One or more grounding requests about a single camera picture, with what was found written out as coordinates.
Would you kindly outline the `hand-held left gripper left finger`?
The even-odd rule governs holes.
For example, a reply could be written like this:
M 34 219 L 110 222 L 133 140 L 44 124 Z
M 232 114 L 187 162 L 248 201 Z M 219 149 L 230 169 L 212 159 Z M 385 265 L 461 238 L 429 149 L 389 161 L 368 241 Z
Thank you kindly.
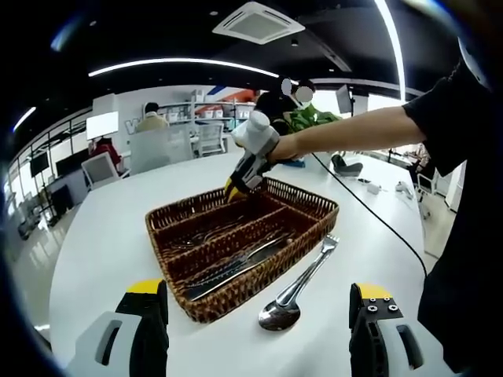
M 113 311 L 102 313 L 76 340 L 68 376 L 165 376 L 167 284 L 143 280 L 129 287 Z

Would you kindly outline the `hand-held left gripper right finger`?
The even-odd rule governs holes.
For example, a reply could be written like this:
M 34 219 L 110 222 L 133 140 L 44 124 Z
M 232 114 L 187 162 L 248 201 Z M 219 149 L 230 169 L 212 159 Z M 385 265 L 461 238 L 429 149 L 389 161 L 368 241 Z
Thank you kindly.
M 416 319 L 404 317 L 392 295 L 354 283 L 349 328 L 353 376 L 455 376 L 441 343 Z

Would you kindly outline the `person's right hand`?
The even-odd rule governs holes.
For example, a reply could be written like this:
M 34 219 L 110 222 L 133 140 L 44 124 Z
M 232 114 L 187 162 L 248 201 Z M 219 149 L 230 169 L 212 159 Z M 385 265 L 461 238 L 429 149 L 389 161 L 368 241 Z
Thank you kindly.
M 267 159 L 270 163 L 279 163 L 283 160 L 298 159 L 305 154 L 298 136 L 289 134 L 279 138 L 278 143 L 268 154 Z

